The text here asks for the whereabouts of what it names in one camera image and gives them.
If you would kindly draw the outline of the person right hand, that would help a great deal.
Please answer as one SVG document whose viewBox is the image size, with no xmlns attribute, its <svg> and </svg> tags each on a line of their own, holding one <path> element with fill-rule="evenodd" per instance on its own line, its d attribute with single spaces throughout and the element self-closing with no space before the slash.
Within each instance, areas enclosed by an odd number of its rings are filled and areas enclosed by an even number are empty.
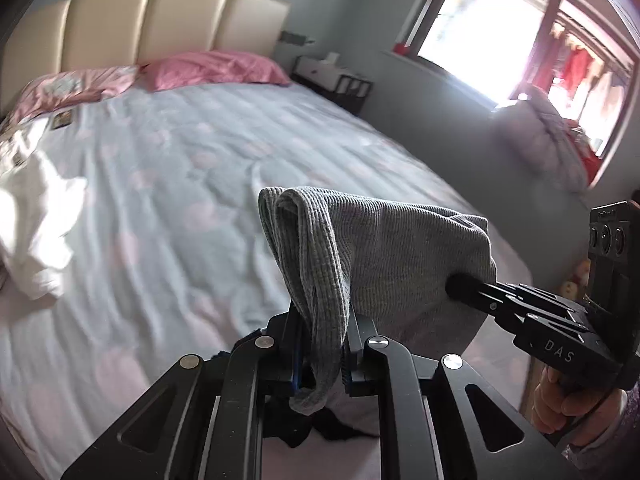
<svg viewBox="0 0 640 480">
<path fill-rule="evenodd" d="M 561 385 L 562 375 L 546 367 L 534 391 L 530 421 L 543 434 L 564 429 L 571 419 L 585 417 L 571 444 L 585 446 L 598 440 L 620 421 L 626 408 L 627 393 L 614 389 L 607 396 L 599 389 L 567 393 Z"/>
</svg>

